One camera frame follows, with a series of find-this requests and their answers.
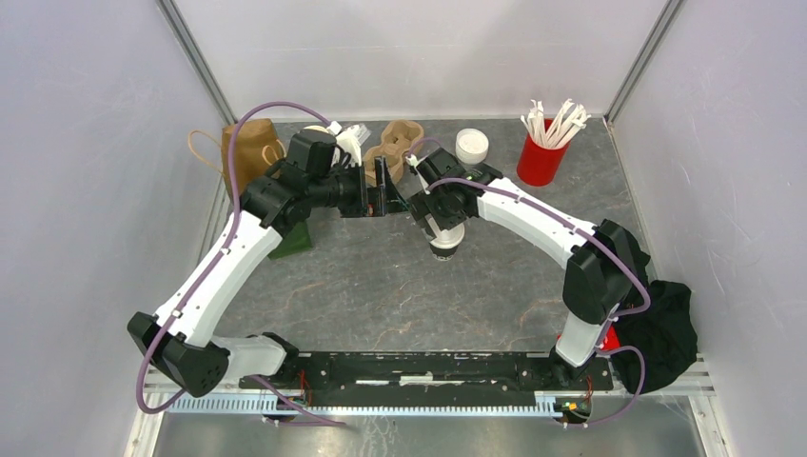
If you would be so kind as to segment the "white cup lid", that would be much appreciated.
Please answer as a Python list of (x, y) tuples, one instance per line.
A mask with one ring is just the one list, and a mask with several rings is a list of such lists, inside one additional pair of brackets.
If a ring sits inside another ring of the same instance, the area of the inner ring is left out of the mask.
[(433, 247), (440, 249), (457, 248), (462, 242), (465, 235), (464, 223), (459, 223), (454, 228), (442, 229), (431, 215), (427, 215), (425, 220), (433, 233), (429, 241)]

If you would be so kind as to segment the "black paper coffee cup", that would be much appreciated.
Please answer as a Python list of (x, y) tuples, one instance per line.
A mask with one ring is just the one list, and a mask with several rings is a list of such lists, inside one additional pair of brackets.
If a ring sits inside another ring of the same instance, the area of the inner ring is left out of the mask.
[(432, 252), (433, 257), (438, 261), (449, 261), (456, 254), (459, 246), (456, 245), (452, 247), (442, 247), (430, 244), (429, 248)]

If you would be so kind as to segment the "brown paper bag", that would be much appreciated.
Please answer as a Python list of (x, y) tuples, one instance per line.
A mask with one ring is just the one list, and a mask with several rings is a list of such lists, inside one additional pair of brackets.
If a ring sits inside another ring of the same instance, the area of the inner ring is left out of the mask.
[[(234, 130), (234, 124), (222, 128), (219, 139), (199, 129), (191, 130), (187, 135), (187, 146), (191, 153), (221, 175), (225, 181), (226, 192), (230, 199), (233, 198), (233, 192), (231, 191), (229, 176), (228, 146)], [(194, 149), (192, 142), (194, 134), (204, 135), (220, 148), (220, 166), (214, 165)], [(269, 118), (247, 121), (237, 135), (234, 157), (237, 190), (238, 194), (241, 194), (249, 182), (263, 175), (270, 166), (285, 158), (285, 147), (279, 138), (273, 121)]]

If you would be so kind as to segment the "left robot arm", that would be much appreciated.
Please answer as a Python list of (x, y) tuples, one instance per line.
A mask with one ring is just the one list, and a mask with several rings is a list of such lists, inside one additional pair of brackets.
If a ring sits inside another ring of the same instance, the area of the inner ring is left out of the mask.
[(370, 186), (363, 166), (344, 163), (347, 156), (327, 132), (303, 129), (293, 135), (286, 158), (245, 187), (202, 264), (156, 311), (137, 312), (128, 321), (128, 334), (147, 367), (193, 397), (253, 374), (280, 388), (297, 380), (296, 350), (279, 336), (222, 338), (213, 332), (254, 269), (313, 209), (336, 208), (344, 218), (405, 211), (383, 157), (374, 160)]

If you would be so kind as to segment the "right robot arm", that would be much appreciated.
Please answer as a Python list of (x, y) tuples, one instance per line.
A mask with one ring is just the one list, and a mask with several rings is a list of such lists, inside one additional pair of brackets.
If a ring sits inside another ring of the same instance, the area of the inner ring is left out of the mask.
[(409, 155), (405, 162), (423, 187), (408, 206), (437, 258), (450, 259), (463, 241), (465, 221), (479, 218), (519, 235), (563, 269), (568, 315), (549, 373), (557, 386), (576, 387), (628, 295), (636, 291), (650, 302), (633, 235), (610, 220), (594, 224), (554, 209), (500, 171), (486, 164), (467, 168), (445, 149), (424, 158)]

